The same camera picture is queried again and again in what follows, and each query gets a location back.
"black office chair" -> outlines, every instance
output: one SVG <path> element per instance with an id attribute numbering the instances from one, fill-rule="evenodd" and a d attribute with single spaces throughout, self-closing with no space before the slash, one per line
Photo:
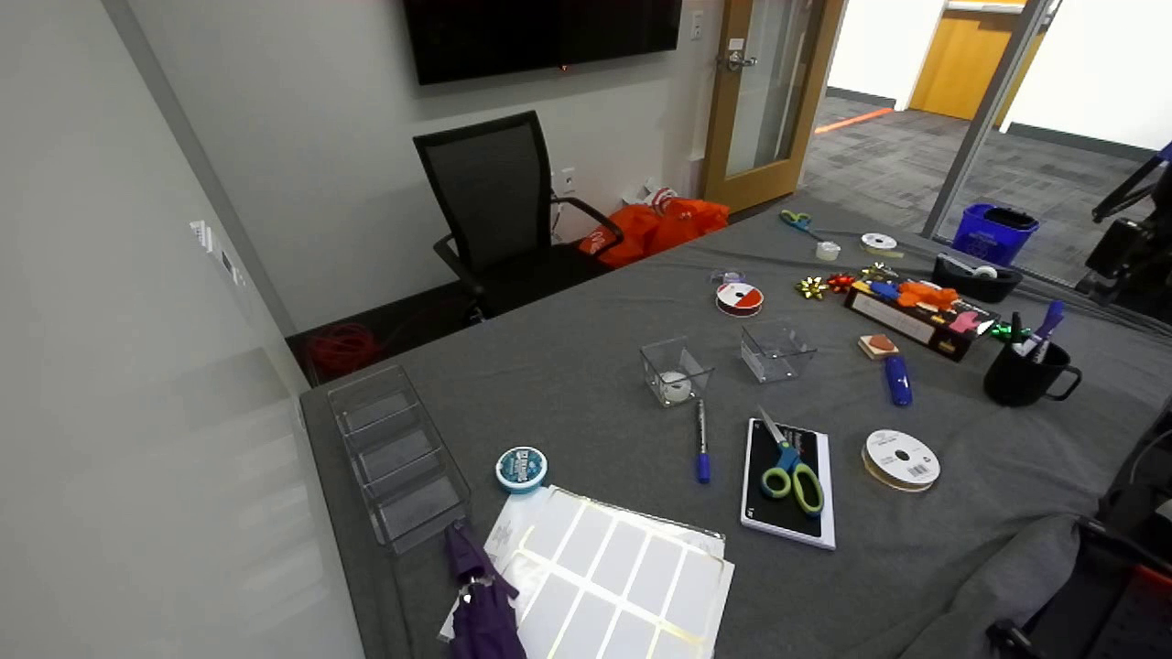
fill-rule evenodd
<path id="1" fill-rule="evenodd" d="M 436 254 L 480 315 L 502 315 L 609 270 L 577 244 L 551 242 L 554 206 L 577 206 L 596 218 L 609 231 L 604 249 L 624 233 L 585 200 L 554 196 L 540 115 L 419 135 L 416 145 L 451 227 Z"/>

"television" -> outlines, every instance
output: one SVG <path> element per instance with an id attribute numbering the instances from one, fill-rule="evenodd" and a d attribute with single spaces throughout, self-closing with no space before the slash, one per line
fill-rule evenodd
<path id="1" fill-rule="evenodd" d="M 421 85 L 676 51 L 682 0 L 405 0 Z"/>

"table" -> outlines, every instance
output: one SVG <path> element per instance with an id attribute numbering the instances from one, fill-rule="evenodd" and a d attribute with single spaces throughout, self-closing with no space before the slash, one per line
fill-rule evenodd
<path id="1" fill-rule="evenodd" d="M 812 227 L 842 242 L 836 267 L 865 267 L 860 217 L 811 207 Z M 934 242 L 900 238 L 900 270 L 927 270 Z M 739 270 L 767 290 L 759 315 L 727 315 L 711 283 Z M 493 531 L 506 493 L 493 477 L 506 447 L 551 453 L 551 484 L 651 516 L 727 534 L 735 565 L 717 654 L 986 654 L 994 620 L 1030 620 L 1069 576 L 1077 516 L 1155 425 L 1168 400 L 1168 332 L 1132 315 L 1066 298 L 1059 345 L 1086 371 L 1069 404 L 1022 409 L 983 397 L 994 340 L 949 362 L 912 340 L 906 349 L 917 404 L 891 408 L 883 375 L 858 353 L 871 320 L 840 300 L 801 300 L 800 277 L 825 273 L 812 242 L 772 217 L 624 267 L 477 331 L 377 362 L 355 377 L 399 371 L 410 377 L 440 439 L 464 513 Z M 1059 290 L 1022 283 L 1004 311 L 1033 325 Z M 759 384 L 729 353 L 706 388 L 714 484 L 693 478 L 693 408 L 662 409 L 638 345 L 659 337 L 735 337 L 739 325 L 792 322 L 816 337 L 816 360 L 800 382 Z M 368 654 L 447 654 L 436 639 L 453 581 L 444 541 L 405 555 L 377 548 L 355 493 L 329 393 L 306 397 L 326 505 L 355 600 Z M 743 420 L 764 404 L 781 420 L 821 428 L 836 453 L 840 548 L 821 552 L 735 524 Z M 906 428 L 945 462 L 922 493 L 883 491 L 860 467 L 871 428 Z"/>

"scissors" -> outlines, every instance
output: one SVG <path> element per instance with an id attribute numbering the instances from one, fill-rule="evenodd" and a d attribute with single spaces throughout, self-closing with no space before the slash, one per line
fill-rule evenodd
<path id="1" fill-rule="evenodd" d="M 772 442 L 776 442 L 776 464 L 764 473 L 764 491 L 771 498 L 788 498 L 795 493 L 800 508 L 816 516 L 821 513 L 821 478 L 816 473 L 801 462 L 801 442 L 792 439 L 764 408 L 759 408 Z"/>

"wall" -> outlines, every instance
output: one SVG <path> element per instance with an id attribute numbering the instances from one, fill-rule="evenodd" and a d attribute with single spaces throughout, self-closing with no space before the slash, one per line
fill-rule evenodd
<path id="1" fill-rule="evenodd" d="M 571 74 L 419 89 L 395 0 L 128 0 L 292 331 L 451 283 L 410 135 L 534 106 L 557 168 L 604 207 L 687 183 L 703 151 L 721 0 L 682 49 Z"/>
<path id="2" fill-rule="evenodd" d="M 1009 121 L 1160 151 L 1172 138 L 1168 24 L 1168 0 L 1066 0 Z"/>
<path id="3" fill-rule="evenodd" d="M 5 0 L 0 85 L 0 654 L 361 654 L 292 360 L 103 2 Z"/>
<path id="4" fill-rule="evenodd" d="M 849 0 L 831 89 L 912 102 L 945 0 Z"/>

